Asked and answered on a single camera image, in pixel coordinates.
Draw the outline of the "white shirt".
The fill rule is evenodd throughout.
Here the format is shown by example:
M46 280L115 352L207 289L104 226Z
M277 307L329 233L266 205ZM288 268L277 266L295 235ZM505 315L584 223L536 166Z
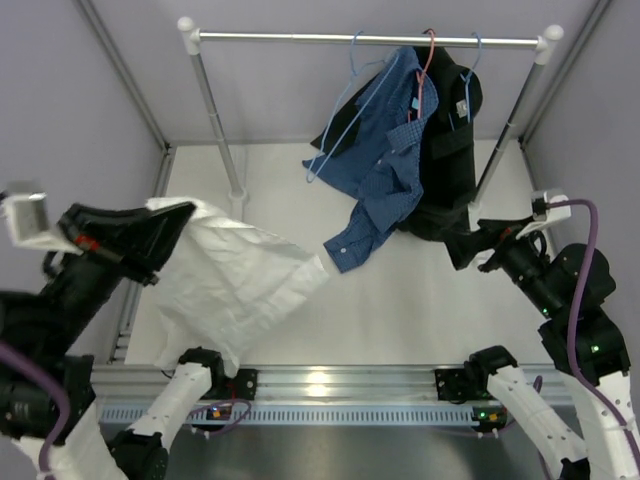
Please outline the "white shirt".
M320 258L288 240L232 219L196 198L159 282L152 287L167 337L153 361L174 368L191 348L215 351L226 376L329 279Z

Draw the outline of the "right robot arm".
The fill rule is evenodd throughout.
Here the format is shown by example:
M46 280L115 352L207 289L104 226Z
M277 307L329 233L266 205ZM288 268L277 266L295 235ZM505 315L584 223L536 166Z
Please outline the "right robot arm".
M499 400L535 445L551 479L636 479L639 428L631 401L631 362L621 331L602 308L616 283L592 243L574 243L551 258L531 219L483 220L480 229L445 241L454 267L479 253L479 271L503 271L543 315L538 332L579 421L573 430L525 379L503 346L477 351L465 362L465 384Z

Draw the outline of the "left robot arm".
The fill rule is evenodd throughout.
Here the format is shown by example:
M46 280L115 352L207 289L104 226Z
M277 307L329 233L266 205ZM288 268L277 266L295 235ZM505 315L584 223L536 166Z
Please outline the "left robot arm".
M161 479L196 402L225 390L221 355L191 348L147 412L105 440L91 384L94 359L69 352L123 280L157 283L195 209L188 201L155 210L74 204L41 232L43 289L2 293L1 432L42 478Z

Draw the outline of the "black shirt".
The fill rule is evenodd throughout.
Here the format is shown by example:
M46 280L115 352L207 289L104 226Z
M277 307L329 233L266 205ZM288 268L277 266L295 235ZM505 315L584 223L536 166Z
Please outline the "black shirt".
M457 64L444 48L435 47L428 77L435 86L438 107L421 140L419 171L424 192L415 209L395 229L423 240L440 241L448 230L458 228L475 193L473 122L467 125L460 120L452 131L447 118L453 78L466 68ZM323 139L329 148L338 146L341 150L354 143L356 131L347 135L343 145L338 145L338 129L356 118L355 99L371 81L334 111L325 131L313 142L316 148L319 149Z

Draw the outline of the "blue checked shirt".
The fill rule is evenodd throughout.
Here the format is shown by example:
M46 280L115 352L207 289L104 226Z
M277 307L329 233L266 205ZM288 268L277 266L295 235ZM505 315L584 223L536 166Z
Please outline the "blue checked shirt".
M354 198L346 228L324 248L341 273L362 266L415 209L424 189L420 149L424 129L436 112L438 97L415 50L401 47L355 99L356 118L338 129L341 150L323 139L320 152L304 160L307 181L324 181Z

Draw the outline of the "blue hanger under black shirt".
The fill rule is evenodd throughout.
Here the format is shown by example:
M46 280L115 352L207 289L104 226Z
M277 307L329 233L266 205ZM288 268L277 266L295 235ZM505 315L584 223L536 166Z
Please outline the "blue hanger under black shirt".
M452 131L456 130L460 120L465 120L467 125L471 125L483 101L482 93L474 93L474 88L479 85L475 69L482 57L482 37L477 32L473 32L472 35L477 44L474 63L465 71L458 73L451 84L447 118Z

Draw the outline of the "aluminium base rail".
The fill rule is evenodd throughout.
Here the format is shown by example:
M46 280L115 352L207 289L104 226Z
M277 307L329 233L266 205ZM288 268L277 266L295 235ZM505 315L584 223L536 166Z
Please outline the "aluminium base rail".
M445 365L286 366L257 365L256 373L235 388L240 398L273 405L434 405L444 382L458 379L461 368ZM201 400L210 387L202 368L180 367L167 378L136 365L98 365L92 374L98 397L109 401L155 400L166 390Z

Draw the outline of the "aluminium frame post left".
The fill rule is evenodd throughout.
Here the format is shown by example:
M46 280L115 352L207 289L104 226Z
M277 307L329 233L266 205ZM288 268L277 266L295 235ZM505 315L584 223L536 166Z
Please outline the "aluminium frame post left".
M102 19L93 1L73 0L74 7L83 18L87 27L95 37L98 45L106 55L115 75L122 84L125 92L133 102L138 114L141 116L146 128L154 139L155 143L163 153L170 149L170 143L166 139L158 121L156 120L138 82L134 78L125 58Z

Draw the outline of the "aluminium frame post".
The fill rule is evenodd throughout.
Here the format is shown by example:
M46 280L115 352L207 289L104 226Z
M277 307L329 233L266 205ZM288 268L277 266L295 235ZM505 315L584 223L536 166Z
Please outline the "aluminium frame post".
M83 18L87 27L95 37L98 45L106 55L115 75L122 84L125 92L133 102L138 114L141 116L146 128L154 139L155 143L163 153L170 149L170 143L166 139L158 121L156 120L138 82L134 78L125 58L102 19L93 1L73 0L74 7Z
M569 74L576 66L580 56L585 51L593 34L612 5L612 0L598 0L595 1L588 10L586 18L581 23L574 39L571 41L570 47L563 55L557 71L544 91L538 105L534 109L523 133L518 137L522 150L525 150L528 147L528 144L531 142L534 134L540 127L545 115L550 110L552 103L558 96L561 88L567 82Z

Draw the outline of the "aluminium frame post right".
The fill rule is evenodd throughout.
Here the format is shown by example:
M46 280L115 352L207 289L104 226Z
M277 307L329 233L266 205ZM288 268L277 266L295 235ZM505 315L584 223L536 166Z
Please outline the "aluminium frame post right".
M581 23L574 39L571 41L570 47L563 55L557 71L544 91L538 105L534 109L523 133L518 137L522 150L525 150L528 147L528 144L531 142L534 134L540 127L545 115L550 110L552 103L558 96L561 88L567 82L569 74L576 66L580 56L585 51L593 34L612 5L612 0L598 0L595 1L588 10L586 18Z

